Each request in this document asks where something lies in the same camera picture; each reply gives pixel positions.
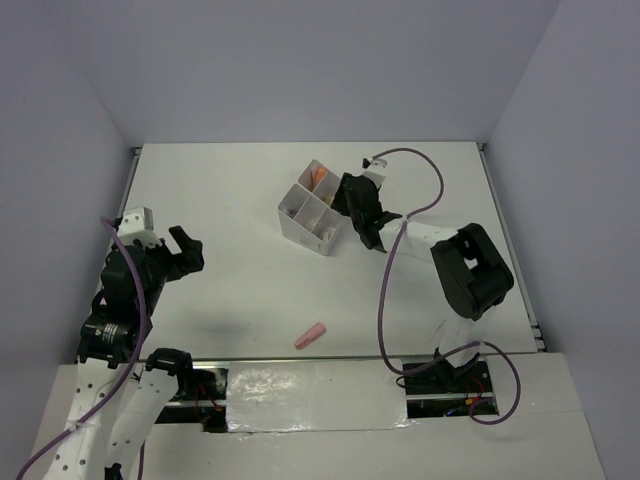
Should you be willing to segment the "orange highlighter with clear cap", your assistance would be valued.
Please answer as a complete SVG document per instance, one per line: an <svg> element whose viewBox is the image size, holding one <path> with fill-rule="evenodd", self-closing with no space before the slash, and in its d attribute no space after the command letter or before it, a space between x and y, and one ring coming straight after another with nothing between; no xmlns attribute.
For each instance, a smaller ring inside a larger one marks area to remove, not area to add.
<svg viewBox="0 0 640 480"><path fill-rule="evenodd" d="M327 169L325 167L320 166L315 173L315 183L318 184L326 174L327 174Z"/></svg>

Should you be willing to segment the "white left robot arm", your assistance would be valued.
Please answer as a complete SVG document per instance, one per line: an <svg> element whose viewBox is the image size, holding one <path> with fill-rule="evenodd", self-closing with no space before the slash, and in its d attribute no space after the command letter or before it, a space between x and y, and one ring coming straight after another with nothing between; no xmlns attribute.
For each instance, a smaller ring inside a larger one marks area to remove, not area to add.
<svg viewBox="0 0 640 480"><path fill-rule="evenodd" d="M150 228L104 225L113 245L80 330L65 428L44 448L54 453L48 479L124 478L166 403L189 396L196 385L189 353L158 348L145 361L130 400L122 400L163 288L204 268L201 241L173 226L169 233L179 247L173 253Z"/></svg>

